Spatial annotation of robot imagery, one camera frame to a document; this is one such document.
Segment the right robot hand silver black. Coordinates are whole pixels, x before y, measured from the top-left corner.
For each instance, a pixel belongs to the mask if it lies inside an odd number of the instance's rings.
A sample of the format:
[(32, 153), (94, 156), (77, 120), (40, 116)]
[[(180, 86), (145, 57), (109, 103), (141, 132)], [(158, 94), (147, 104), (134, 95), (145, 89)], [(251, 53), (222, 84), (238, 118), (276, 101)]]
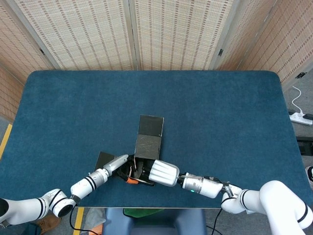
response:
[(132, 177), (146, 186), (154, 187), (155, 184), (161, 184), (173, 187), (177, 184), (180, 174), (177, 166), (161, 160), (138, 159), (135, 166), (136, 170)]

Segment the left robot hand orange thumbtip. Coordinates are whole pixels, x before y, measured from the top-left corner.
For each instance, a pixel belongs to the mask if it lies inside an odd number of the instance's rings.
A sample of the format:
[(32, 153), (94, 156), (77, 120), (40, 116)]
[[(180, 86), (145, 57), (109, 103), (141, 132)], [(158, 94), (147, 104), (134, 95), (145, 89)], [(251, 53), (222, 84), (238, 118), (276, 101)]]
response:
[(137, 185), (139, 181), (136, 179), (132, 179), (126, 173), (123, 173), (120, 169), (121, 166), (127, 164), (130, 160), (134, 158), (134, 155), (121, 155), (112, 161), (108, 162), (103, 166), (103, 172), (105, 175), (105, 182), (108, 180), (109, 177), (113, 176), (115, 173), (118, 177), (123, 179), (127, 184)]

